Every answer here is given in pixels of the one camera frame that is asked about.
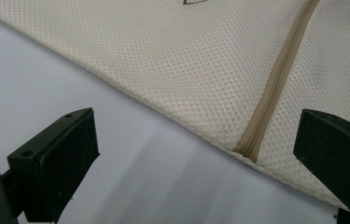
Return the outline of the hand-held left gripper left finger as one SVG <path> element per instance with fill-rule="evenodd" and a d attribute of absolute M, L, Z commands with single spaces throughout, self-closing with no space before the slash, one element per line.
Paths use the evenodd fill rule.
<path fill-rule="evenodd" d="M 92 108 L 68 113 L 7 156 L 4 174 L 15 216 L 58 222 L 99 156 Z"/>

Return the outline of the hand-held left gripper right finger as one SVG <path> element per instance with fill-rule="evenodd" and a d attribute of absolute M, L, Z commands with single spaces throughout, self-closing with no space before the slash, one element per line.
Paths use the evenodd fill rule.
<path fill-rule="evenodd" d="M 350 210 L 349 121 L 304 109 L 293 154 Z M 339 213 L 338 224 L 350 224 L 350 212 Z"/>

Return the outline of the cream mesh laundry bag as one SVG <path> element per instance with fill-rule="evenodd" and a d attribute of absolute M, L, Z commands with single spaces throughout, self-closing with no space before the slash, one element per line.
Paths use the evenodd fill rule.
<path fill-rule="evenodd" d="M 350 121 L 350 0 L 0 0 L 0 21 L 237 160 L 339 204 L 293 146 L 305 108 Z"/>

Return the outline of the white table mat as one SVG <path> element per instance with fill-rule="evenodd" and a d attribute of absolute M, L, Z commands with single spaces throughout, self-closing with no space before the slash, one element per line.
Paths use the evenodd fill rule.
<path fill-rule="evenodd" d="M 0 171 L 9 153 L 85 107 L 100 155 L 60 224 L 336 224 L 335 207 L 238 162 L 0 22 Z"/>

